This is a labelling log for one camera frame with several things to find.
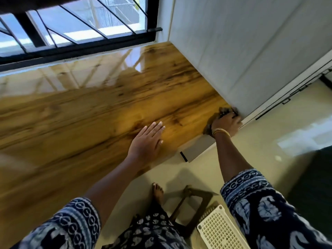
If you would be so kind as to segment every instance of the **gold bangle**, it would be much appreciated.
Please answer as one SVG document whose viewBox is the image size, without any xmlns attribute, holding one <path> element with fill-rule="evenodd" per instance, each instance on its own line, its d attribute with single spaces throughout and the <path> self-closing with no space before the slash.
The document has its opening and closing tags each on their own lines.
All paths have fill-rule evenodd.
<svg viewBox="0 0 332 249">
<path fill-rule="evenodd" d="M 212 131 L 212 136 L 215 136 L 216 133 L 218 132 L 224 132 L 225 134 L 227 134 L 230 137 L 230 134 L 228 133 L 228 131 L 222 129 L 222 128 L 216 128 Z"/>
</svg>

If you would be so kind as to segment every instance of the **floor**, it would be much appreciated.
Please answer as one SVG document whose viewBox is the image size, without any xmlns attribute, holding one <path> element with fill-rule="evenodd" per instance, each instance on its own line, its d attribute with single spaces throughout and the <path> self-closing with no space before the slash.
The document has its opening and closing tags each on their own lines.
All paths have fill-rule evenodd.
<svg viewBox="0 0 332 249">
<path fill-rule="evenodd" d="M 166 125 L 161 162 L 228 106 L 168 42 L 1 74 L 0 102 L 4 247 L 116 167 L 143 126 Z"/>
<path fill-rule="evenodd" d="M 240 129 L 233 142 L 252 166 L 285 196 L 309 164 L 314 151 L 332 145 L 332 91 L 316 81 L 280 105 Z M 296 133 L 313 132 L 312 141 L 294 141 Z M 212 147 L 191 163 L 180 154 L 136 178 L 126 189 L 113 210 L 96 249 L 112 243 L 124 231 L 136 213 L 144 213 L 151 198 L 151 184 L 158 182 L 165 190 L 164 208 L 171 213 L 180 200 L 181 190 L 191 184 L 195 188 L 218 193 L 222 185 L 216 147 Z"/>
</svg>

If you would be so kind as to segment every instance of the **wooden countertop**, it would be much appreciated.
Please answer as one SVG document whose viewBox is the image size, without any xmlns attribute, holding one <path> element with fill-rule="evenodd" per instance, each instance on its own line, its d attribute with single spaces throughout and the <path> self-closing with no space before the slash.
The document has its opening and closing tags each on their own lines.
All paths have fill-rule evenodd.
<svg viewBox="0 0 332 249">
<path fill-rule="evenodd" d="M 225 100 L 171 44 L 0 77 L 0 244 L 7 248 L 113 170 L 163 121 L 160 157 L 200 135 Z"/>
</svg>

